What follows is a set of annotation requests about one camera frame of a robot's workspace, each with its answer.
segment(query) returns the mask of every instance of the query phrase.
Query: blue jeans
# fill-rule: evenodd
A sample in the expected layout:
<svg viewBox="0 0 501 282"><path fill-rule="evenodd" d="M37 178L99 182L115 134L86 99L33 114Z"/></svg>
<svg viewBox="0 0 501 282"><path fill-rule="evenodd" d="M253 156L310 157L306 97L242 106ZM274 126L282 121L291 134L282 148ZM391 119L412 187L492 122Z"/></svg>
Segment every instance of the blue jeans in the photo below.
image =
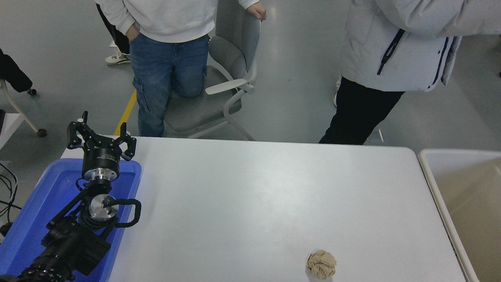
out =
<svg viewBox="0 0 501 282"><path fill-rule="evenodd" d="M204 35L188 42L164 43L139 34L130 42L139 135L163 136L163 116L172 91L188 98L202 92L209 39Z"/></svg>

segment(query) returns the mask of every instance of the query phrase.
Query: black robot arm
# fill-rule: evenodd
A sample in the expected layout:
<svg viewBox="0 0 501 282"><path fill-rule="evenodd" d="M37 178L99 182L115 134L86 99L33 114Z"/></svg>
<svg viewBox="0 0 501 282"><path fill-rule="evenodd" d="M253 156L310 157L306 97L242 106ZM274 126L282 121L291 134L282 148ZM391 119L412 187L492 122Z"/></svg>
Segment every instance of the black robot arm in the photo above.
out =
<svg viewBox="0 0 501 282"><path fill-rule="evenodd" d="M87 125L87 115L85 111L81 119L69 124L67 148L84 150L82 178L89 183L46 225L49 232L42 239L42 254L17 277L0 275L0 282L73 281L75 270L89 275L110 249L106 238L113 228L131 227L139 221L138 200L109 195L112 181L119 177L120 157L132 159L136 139L127 133L126 123L121 125L120 136L115 140L98 135ZM127 144L123 153L122 143ZM118 222L119 205L135 206L132 221Z"/></svg>

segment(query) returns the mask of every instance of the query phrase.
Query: white jacket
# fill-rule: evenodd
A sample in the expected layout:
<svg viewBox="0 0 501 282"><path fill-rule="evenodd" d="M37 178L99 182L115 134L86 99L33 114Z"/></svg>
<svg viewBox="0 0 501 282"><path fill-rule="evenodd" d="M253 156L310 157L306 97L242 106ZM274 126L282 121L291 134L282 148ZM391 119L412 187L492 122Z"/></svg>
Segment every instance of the white jacket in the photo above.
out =
<svg viewBox="0 0 501 282"><path fill-rule="evenodd" d="M244 9L259 0L238 0ZM108 21L123 34L135 24L151 39L179 43L214 28L217 0L96 0Z"/></svg>
<svg viewBox="0 0 501 282"><path fill-rule="evenodd" d="M341 75L383 91L430 91L447 83L461 36L501 34L500 15L501 0L351 0Z"/></svg>

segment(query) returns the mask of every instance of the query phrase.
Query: hand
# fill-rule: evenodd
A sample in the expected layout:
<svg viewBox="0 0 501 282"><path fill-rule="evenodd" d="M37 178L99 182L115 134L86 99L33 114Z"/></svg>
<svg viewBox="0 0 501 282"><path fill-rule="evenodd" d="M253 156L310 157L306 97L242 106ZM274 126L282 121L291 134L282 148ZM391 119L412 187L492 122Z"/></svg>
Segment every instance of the hand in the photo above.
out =
<svg viewBox="0 0 501 282"><path fill-rule="evenodd" d="M139 35L139 29L137 29L135 25L131 25L127 30L127 32L125 33L125 36L127 36L129 42L136 39L138 35Z"/></svg>
<svg viewBox="0 0 501 282"><path fill-rule="evenodd" d="M250 5L249 8L247 8L247 12L253 14L258 20L266 20L266 7L261 4L261 2Z"/></svg>

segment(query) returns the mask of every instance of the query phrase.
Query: black pants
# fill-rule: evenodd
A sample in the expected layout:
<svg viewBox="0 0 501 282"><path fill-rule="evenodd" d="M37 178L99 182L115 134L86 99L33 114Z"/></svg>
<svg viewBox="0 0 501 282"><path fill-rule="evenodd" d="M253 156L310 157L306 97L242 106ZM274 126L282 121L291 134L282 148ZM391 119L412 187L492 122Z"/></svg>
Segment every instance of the black pants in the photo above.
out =
<svg viewBox="0 0 501 282"><path fill-rule="evenodd" d="M110 32L111 37L113 37L115 45L117 45L118 49L120 49L120 52L124 54L130 54L129 39L127 38L127 36L118 31L117 28L108 21L108 19L104 16L103 11L101 10L99 4L96 4L96 6L97 10L99 11L99 15L103 19L104 25Z"/></svg>
<svg viewBox="0 0 501 282"><path fill-rule="evenodd" d="M336 97L336 114L319 143L362 145L403 93L367 88L343 77Z"/></svg>

